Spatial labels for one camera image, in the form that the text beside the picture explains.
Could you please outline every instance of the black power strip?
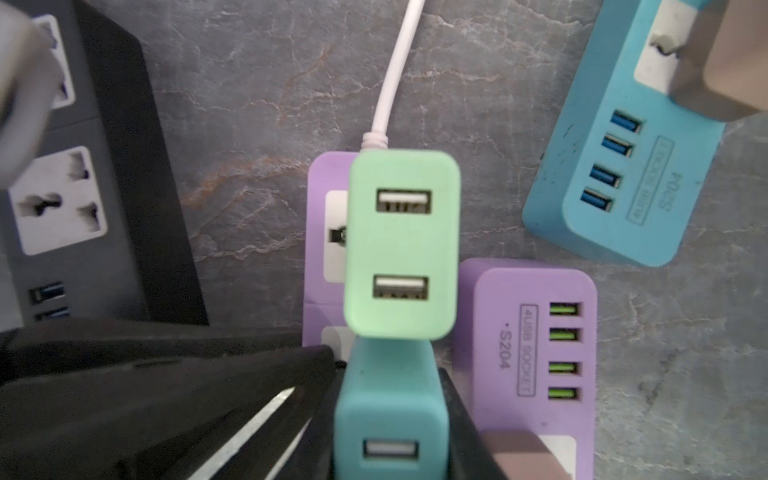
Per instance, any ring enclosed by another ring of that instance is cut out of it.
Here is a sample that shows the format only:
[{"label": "black power strip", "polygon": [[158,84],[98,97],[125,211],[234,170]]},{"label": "black power strip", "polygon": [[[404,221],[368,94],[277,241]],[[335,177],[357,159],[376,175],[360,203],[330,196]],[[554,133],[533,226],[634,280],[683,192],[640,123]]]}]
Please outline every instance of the black power strip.
[{"label": "black power strip", "polygon": [[[0,229],[24,323],[80,316],[206,324],[139,41],[79,0],[10,3],[33,18],[55,18],[71,77],[61,96],[74,101],[51,113],[38,158],[84,147],[74,152],[87,152],[90,165],[72,178],[95,180],[99,197],[89,203],[41,191],[36,205],[35,195],[0,198]],[[31,188],[45,183],[28,182]],[[68,211],[87,222],[85,240],[66,240],[66,230],[82,228],[76,220],[34,223],[74,207]],[[31,230],[22,221],[34,223]],[[59,235],[64,245],[51,247]],[[39,244],[44,251],[36,253]]]}]

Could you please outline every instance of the power adapter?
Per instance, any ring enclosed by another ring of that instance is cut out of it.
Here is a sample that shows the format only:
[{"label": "power adapter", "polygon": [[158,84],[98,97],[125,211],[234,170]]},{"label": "power adapter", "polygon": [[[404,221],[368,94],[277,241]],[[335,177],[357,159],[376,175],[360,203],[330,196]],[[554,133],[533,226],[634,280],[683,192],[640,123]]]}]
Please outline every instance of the power adapter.
[{"label": "power adapter", "polygon": [[574,480],[594,464],[597,307],[585,273],[474,258],[458,272],[454,380],[480,432],[533,432]]},{"label": "power adapter", "polygon": [[0,198],[25,323],[207,323],[141,44],[80,0],[11,0],[64,72],[37,158]]},{"label": "power adapter", "polygon": [[672,260],[725,128],[668,96],[706,2],[606,0],[525,202],[531,232],[592,260]]},{"label": "power adapter", "polygon": [[302,345],[320,345],[344,320],[346,204],[349,169],[357,152],[326,152],[310,165],[306,182]]},{"label": "power adapter", "polygon": [[358,335],[438,339],[455,320],[461,174],[438,151],[364,151],[349,172],[344,317]]},{"label": "power adapter", "polygon": [[428,340],[358,338],[333,422],[337,480],[446,478],[449,414]]}]

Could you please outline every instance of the brown adapter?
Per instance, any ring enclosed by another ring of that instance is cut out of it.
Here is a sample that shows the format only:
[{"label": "brown adapter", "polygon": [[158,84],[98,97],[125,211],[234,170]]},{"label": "brown adapter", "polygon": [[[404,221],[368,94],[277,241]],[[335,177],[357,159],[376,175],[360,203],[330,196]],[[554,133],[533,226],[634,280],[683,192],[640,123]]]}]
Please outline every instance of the brown adapter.
[{"label": "brown adapter", "polygon": [[768,1],[712,0],[680,49],[670,96],[718,121],[768,110]]},{"label": "brown adapter", "polygon": [[571,480],[557,458],[533,432],[483,432],[480,436],[507,478]]}]

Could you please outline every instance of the green usb port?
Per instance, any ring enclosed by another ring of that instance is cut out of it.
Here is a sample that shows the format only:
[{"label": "green usb port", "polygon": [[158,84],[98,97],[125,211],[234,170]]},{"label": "green usb port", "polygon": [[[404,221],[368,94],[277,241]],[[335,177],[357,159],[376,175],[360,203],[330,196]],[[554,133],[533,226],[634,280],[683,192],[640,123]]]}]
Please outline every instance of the green usb port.
[{"label": "green usb port", "polygon": [[554,342],[578,342],[578,329],[549,329],[549,339]]},{"label": "green usb port", "polygon": [[549,387],[548,397],[557,400],[578,400],[578,389]]},{"label": "green usb port", "polygon": [[578,316],[579,314],[578,303],[550,303],[549,314],[550,315],[562,315],[562,316]]},{"label": "green usb port", "polygon": [[577,362],[550,362],[549,372],[562,375],[578,375]]}]

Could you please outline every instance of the cable strain relief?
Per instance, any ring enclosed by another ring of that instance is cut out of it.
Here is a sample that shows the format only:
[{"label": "cable strain relief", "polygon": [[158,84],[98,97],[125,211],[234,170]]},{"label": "cable strain relief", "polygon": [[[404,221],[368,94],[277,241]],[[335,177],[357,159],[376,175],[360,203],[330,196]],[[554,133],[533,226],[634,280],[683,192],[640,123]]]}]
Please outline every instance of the cable strain relief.
[{"label": "cable strain relief", "polygon": [[378,131],[370,131],[362,136],[362,145],[360,151],[365,150],[385,150],[389,146],[389,138]]}]

